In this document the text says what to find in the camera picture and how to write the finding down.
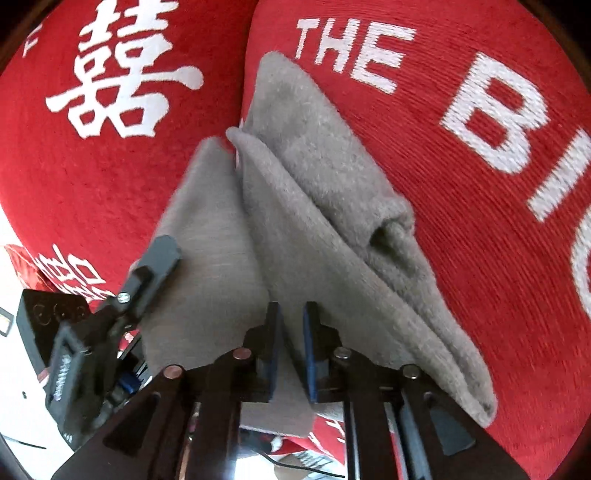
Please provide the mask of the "grey knit sweater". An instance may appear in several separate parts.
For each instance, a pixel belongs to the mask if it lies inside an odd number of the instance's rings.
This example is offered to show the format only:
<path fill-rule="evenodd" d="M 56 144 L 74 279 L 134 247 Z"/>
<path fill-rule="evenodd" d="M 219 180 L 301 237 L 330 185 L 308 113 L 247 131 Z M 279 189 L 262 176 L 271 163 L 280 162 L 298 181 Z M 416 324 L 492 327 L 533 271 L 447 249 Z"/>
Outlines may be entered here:
<path fill-rule="evenodd" d="M 211 363 L 280 304 L 287 345 L 276 391 L 242 425 L 304 437 L 315 417 L 301 385 L 304 305 L 373 362 L 414 363 L 480 425 L 498 408 L 488 367 L 440 293 L 415 236 L 411 204 L 300 66 L 259 62 L 242 127 L 202 141 L 157 233 L 182 258 L 143 320 L 148 366 Z"/>

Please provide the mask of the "red sofa back cushion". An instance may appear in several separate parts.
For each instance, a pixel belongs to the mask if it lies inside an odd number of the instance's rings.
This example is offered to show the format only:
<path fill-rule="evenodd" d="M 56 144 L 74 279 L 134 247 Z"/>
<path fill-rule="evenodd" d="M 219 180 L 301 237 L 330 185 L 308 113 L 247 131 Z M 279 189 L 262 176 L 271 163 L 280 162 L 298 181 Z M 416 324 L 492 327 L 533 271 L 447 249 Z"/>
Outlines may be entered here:
<path fill-rule="evenodd" d="M 198 144 L 238 124 L 252 1 L 63 1 L 1 76 L 1 206 L 62 292 L 115 294 Z"/>

